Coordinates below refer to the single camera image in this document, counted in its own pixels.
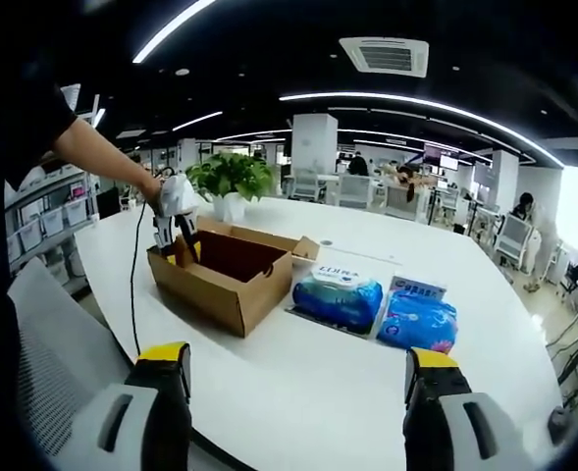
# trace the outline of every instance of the green plant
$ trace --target green plant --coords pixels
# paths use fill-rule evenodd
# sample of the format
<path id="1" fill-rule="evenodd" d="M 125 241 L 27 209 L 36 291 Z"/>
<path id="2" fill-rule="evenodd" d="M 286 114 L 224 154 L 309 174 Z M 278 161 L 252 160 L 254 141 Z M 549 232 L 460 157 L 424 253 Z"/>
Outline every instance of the green plant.
<path id="1" fill-rule="evenodd" d="M 247 201 L 260 198 L 273 187 L 273 174 L 267 164 L 241 154 L 216 154 L 203 164 L 186 170 L 199 194 L 225 196 L 238 192 Z"/>

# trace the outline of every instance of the person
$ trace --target person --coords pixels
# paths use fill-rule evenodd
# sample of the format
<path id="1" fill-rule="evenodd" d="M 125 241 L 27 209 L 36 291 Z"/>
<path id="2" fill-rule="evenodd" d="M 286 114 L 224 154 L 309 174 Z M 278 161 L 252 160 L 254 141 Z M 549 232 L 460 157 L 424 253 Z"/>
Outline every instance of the person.
<path id="1" fill-rule="evenodd" d="M 161 184 L 68 107 L 47 64 L 34 49 L 5 51 L 0 62 L 0 469 L 51 469 L 17 411 L 20 337 L 5 229 L 5 181 L 18 188 L 47 151 L 87 172 L 136 186 L 149 202 Z"/>
<path id="2" fill-rule="evenodd" d="M 367 168 L 367 162 L 365 162 L 365 159 L 363 159 L 360 156 L 360 152 L 356 152 L 354 158 L 349 161 L 347 172 L 350 175 L 369 177 L 369 169 Z"/>
<path id="3" fill-rule="evenodd" d="M 511 211 L 511 214 L 516 218 L 521 219 L 522 221 L 527 221 L 530 216 L 534 202 L 535 199 L 533 198 L 533 195 L 531 193 L 528 192 L 522 193 L 520 195 L 519 203 L 515 205 L 515 207 Z"/>
<path id="4" fill-rule="evenodd" d="M 524 285 L 528 292 L 537 291 L 544 280 L 546 270 L 551 263 L 552 255 L 558 245 L 556 224 L 539 202 L 531 203 L 527 220 L 533 226 L 533 231 L 527 244 L 527 268 L 530 270 L 530 281 Z"/>
<path id="5" fill-rule="evenodd" d="M 419 167 L 414 164 L 404 164 L 399 167 L 386 165 L 383 167 L 385 175 L 393 178 L 400 186 L 408 188 L 406 201 L 411 202 L 415 197 L 417 186 L 434 186 L 437 181 L 432 177 L 423 177 L 419 174 Z"/>

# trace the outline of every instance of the blue wet wipes package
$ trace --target blue wet wipes package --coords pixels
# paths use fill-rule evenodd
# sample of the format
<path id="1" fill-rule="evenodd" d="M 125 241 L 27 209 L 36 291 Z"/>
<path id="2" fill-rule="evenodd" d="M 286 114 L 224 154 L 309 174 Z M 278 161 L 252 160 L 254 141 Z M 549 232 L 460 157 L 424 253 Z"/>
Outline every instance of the blue wet wipes package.
<path id="1" fill-rule="evenodd" d="M 319 265 L 295 285 L 292 299 L 316 320 L 366 334 L 380 309 L 383 287 L 354 270 Z"/>
<path id="2" fill-rule="evenodd" d="M 456 309 L 446 302 L 405 291 L 394 292 L 378 339 L 448 353 L 456 340 Z"/>

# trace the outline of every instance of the hand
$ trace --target hand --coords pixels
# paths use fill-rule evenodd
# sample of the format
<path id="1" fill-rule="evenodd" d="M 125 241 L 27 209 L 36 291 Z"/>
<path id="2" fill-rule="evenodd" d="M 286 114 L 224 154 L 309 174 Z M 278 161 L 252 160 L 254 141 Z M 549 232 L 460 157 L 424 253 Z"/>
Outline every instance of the hand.
<path id="1" fill-rule="evenodd" d="M 144 196 L 144 199 L 149 205 L 155 207 L 157 206 L 158 200 L 160 199 L 160 190 L 162 189 L 162 184 L 158 179 L 151 177 L 151 174 L 146 174 L 146 179 L 138 185 L 138 189 Z"/>

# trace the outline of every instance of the black sleeve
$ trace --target black sleeve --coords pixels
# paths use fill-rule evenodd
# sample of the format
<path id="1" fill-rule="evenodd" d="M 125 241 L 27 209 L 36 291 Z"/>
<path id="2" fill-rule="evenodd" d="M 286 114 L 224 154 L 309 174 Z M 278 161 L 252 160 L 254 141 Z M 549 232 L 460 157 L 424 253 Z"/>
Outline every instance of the black sleeve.
<path id="1" fill-rule="evenodd" d="M 35 57 L 20 67 L 19 80 L 5 96 L 7 149 L 14 169 L 7 170 L 6 180 L 18 187 L 28 171 L 77 116 L 69 108 L 46 62 Z"/>

